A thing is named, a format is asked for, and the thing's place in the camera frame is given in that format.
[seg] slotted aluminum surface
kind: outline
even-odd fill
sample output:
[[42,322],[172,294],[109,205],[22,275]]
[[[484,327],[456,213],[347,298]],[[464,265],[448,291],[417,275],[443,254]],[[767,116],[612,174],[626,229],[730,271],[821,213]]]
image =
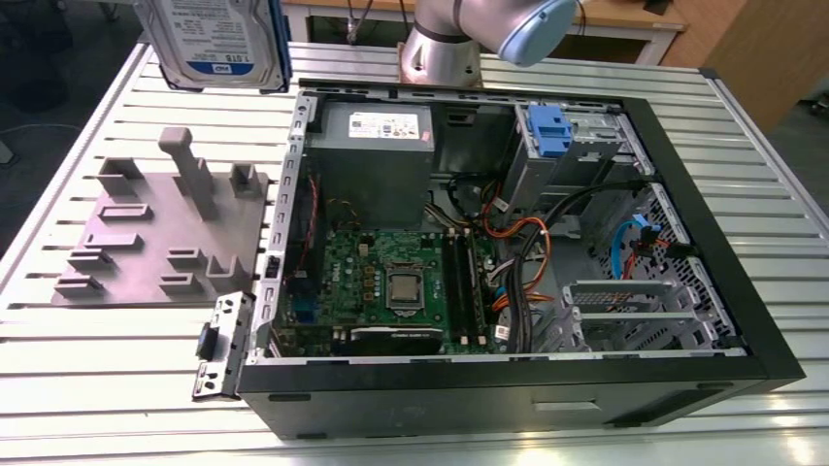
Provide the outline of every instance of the slotted aluminum surface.
[[[301,44],[291,53],[296,78],[396,81],[391,49]],[[170,170],[154,139],[162,126],[186,124],[210,172],[245,161],[276,180],[296,86],[269,96],[173,92],[154,61],[138,45],[0,262],[0,458],[146,464],[150,455],[161,465],[268,466],[829,463],[825,218],[756,130],[746,132],[726,91],[694,70],[558,60],[518,70],[483,60],[487,87],[650,101],[801,359],[803,381],[652,429],[312,443],[281,442],[241,402],[190,403],[196,335],[209,308],[56,309],[52,286],[101,191],[90,176],[104,157],[136,157],[141,170]]]

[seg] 3d printed part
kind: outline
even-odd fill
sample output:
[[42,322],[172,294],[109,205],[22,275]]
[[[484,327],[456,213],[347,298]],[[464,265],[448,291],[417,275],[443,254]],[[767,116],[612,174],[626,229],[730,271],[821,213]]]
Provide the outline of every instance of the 3d printed part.
[[104,161],[105,193],[53,304],[205,303],[249,287],[268,178],[251,164],[212,176],[190,140],[186,128],[162,131],[158,146],[177,174],[141,173],[128,158]]

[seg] cpu socket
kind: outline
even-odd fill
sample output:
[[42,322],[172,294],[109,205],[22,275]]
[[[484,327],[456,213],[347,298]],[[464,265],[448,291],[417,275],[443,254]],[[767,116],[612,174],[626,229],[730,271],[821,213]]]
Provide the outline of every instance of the cpu socket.
[[416,268],[385,270],[385,308],[411,317],[424,308],[423,273]]

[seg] metal latch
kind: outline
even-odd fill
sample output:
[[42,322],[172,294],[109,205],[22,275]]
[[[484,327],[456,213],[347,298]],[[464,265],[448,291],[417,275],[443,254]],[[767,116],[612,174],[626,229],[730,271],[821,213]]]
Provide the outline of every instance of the metal latch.
[[249,318],[256,298],[236,292],[218,296],[212,318],[197,338],[193,401],[240,400],[236,395]]

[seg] hard drive label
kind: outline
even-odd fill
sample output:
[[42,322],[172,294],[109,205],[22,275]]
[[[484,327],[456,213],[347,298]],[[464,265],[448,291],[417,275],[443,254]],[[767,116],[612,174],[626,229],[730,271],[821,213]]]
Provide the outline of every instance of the hard drive label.
[[168,0],[157,3],[169,20],[181,58],[200,73],[244,75],[253,56],[244,20],[227,0]]

